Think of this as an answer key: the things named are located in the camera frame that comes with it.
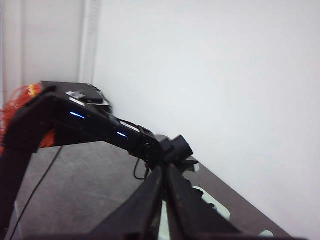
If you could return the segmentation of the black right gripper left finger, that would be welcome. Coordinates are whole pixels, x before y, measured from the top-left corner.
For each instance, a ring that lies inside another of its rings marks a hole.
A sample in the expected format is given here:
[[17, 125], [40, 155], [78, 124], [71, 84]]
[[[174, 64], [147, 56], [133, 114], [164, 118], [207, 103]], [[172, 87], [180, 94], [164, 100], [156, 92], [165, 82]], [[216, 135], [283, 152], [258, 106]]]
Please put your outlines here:
[[144, 240], [154, 239], [150, 230], [162, 205], [163, 170], [157, 166], [132, 196], [86, 234], [32, 235], [28, 240]]

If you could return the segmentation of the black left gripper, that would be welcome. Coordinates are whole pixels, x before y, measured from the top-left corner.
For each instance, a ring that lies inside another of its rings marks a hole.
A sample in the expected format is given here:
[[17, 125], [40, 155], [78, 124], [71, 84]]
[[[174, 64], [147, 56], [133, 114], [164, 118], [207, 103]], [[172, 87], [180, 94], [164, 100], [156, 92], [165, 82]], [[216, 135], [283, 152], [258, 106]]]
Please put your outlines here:
[[159, 141], [150, 130], [144, 127], [138, 127], [138, 130], [127, 130], [127, 151], [131, 156], [145, 161], [150, 167], [175, 162], [175, 151], [168, 138]]

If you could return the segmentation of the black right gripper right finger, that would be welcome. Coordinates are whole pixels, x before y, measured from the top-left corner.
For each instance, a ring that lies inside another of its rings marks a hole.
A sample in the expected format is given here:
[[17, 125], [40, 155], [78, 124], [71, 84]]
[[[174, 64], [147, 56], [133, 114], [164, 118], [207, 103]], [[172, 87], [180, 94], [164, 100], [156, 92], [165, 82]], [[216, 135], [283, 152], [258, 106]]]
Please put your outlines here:
[[206, 203], [173, 164], [166, 167], [165, 178], [169, 235], [172, 240], [293, 239], [244, 233]]

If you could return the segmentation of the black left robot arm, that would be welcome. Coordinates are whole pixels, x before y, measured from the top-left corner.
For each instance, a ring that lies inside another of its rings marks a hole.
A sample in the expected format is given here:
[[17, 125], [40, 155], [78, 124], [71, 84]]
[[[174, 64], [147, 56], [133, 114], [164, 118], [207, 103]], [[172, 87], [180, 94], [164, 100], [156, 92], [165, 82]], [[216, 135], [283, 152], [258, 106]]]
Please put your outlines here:
[[106, 142], [128, 151], [151, 169], [179, 159], [174, 143], [159, 141], [148, 129], [119, 119], [49, 87], [13, 115], [0, 157], [0, 236], [10, 225], [14, 204], [32, 155], [54, 131], [54, 145]]

